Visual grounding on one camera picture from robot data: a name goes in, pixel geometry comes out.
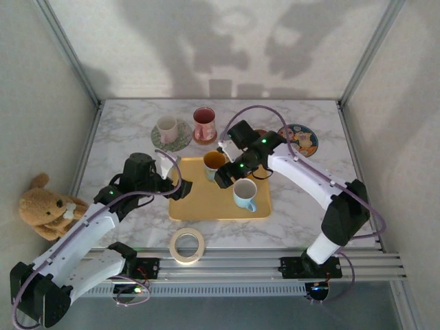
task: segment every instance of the white marble surface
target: white marble surface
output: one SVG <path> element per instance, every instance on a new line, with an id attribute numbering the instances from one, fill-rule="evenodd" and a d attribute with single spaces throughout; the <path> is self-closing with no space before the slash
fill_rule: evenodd
<path id="1" fill-rule="evenodd" d="M 171 114 L 186 120 L 191 127 L 193 112 L 211 107 L 216 113 L 217 131 L 224 129 L 230 118 L 250 105 L 267 105 L 279 111 L 288 124 L 302 124 L 318 136 L 319 147 L 311 160 L 333 174 L 351 181 L 355 178 L 347 141 L 334 101 L 292 100 L 108 100 L 105 102 L 93 146 L 80 187 L 79 197 L 91 203 L 109 180 L 122 172 L 125 159 L 134 152 L 154 155 L 150 139 L 157 119 Z M 263 109 L 253 109 L 239 119 L 247 120 L 254 129 L 277 131 L 279 119 Z M 217 144 L 200 146 L 194 141 L 177 152 L 181 156 L 202 156 Z M 168 217 L 168 200 L 155 201 L 130 213 L 99 246 L 120 241 L 133 248 L 167 248 L 174 232 L 183 227 L 198 229 L 209 248 L 305 248 L 320 232 L 325 211 L 305 191 L 282 175 L 270 177 L 272 214 L 255 221 L 173 221 Z M 360 234 L 371 232 L 367 223 Z M 374 239 L 350 242 L 351 246 L 371 247 Z"/>

